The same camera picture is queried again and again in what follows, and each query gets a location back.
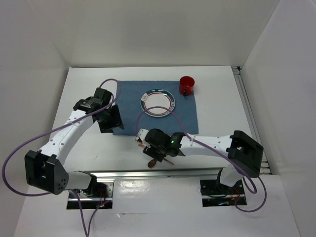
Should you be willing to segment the white plate green red rim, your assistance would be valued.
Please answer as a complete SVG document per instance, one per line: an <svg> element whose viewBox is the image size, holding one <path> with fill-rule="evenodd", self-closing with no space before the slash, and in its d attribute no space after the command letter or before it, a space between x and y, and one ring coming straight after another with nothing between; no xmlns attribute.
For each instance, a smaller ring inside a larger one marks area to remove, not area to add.
<svg viewBox="0 0 316 237"><path fill-rule="evenodd" d="M175 98L167 90L151 89L144 93L140 100L140 106L151 117L161 118L170 114L175 108Z"/></svg>

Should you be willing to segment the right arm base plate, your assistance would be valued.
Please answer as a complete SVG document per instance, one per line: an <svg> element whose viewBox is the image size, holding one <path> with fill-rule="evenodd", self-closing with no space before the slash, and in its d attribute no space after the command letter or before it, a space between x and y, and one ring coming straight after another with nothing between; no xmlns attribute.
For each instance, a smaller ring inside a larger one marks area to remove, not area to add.
<svg viewBox="0 0 316 237"><path fill-rule="evenodd" d="M232 187L220 186L216 180L200 180L200 193L203 207L247 205L241 180Z"/></svg>

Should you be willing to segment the copper spoon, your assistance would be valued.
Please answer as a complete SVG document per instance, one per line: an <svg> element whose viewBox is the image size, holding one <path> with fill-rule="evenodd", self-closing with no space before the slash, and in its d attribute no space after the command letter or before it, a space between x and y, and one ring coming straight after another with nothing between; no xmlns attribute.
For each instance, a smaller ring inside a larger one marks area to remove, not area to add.
<svg viewBox="0 0 316 237"><path fill-rule="evenodd" d="M148 162L148 168L154 168L157 163L156 159L152 159L151 161Z"/></svg>

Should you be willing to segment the blue cloth placemat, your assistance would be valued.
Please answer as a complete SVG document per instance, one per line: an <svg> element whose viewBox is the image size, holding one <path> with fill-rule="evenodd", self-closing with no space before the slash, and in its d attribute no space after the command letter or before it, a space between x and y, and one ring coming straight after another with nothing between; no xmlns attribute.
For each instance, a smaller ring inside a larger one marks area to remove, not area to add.
<svg viewBox="0 0 316 237"><path fill-rule="evenodd" d="M164 89L171 93L175 99L173 112L179 118L185 131L190 134L198 134L198 118L194 94L183 96L179 93L178 81L120 81L121 94L116 100L124 129L115 128L113 134L116 136L135 136L136 129L150 130L157 128L164 133L172 134L181 132L182 129L173 115L156 118L143 114L141 108L141 97L144 93L153 89Z"/></svg>

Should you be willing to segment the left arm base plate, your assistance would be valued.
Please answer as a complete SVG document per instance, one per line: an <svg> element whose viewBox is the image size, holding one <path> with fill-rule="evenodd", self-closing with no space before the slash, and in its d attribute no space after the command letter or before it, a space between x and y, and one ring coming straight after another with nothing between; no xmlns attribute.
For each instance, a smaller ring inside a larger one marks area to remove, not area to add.
<svg viewBox="0 0 316 237"><path fill-rule="evenodd" d="M86 190L76 190L83 210L95 209L98 206L100 209L112 209L113 192L114 180L111 179L100 179L96 190L92 193L88 193Z"/></svg>

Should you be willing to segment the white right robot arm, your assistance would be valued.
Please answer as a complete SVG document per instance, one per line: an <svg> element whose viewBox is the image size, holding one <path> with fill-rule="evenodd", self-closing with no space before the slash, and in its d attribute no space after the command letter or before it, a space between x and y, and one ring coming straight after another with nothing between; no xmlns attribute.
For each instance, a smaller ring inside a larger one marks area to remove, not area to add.
<svg viewBox="0 0 316 237"><path fill-rule="evenodd" d="M217 156L228 161L215 182L216 190L227 193L242 178L260 176L263 147L243 131L227 136L193 136L183 132L167 135L159 129L140 129L136 141L144 145L143 153L162 162L166 156Z"/></svg>

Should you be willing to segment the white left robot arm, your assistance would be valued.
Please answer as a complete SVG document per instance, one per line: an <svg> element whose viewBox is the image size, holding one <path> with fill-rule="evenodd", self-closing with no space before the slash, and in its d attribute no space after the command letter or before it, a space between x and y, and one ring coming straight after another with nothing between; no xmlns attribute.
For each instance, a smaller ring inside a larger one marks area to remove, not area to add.
<svg viewBox="0 0 316 237"><path fill-rule="evenodd" d="M26 181L30 186L58 195L64 190L80 190L86 197L97 193L100 184L95 175L84 172L67 172L65 160L80 139L94 123L98 123L101 133L112 133L123 123L118 105L111 105L113 94L97 88L93 96L80 99L65 124L53 138L38 151L28 151L25 155Z"/></svg>

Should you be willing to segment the red enamel mug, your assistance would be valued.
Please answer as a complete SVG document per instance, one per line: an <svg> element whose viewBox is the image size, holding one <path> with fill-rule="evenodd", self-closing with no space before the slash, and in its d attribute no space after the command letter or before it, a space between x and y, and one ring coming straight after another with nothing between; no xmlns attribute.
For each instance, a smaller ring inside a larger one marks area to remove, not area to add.
<svg viewBox="0 0 316 237"><path fill-rule="evenodd" d="M183 76L179 80L179 93L183 96L189 96L193 93L195 80L190 76Z"/></svg>

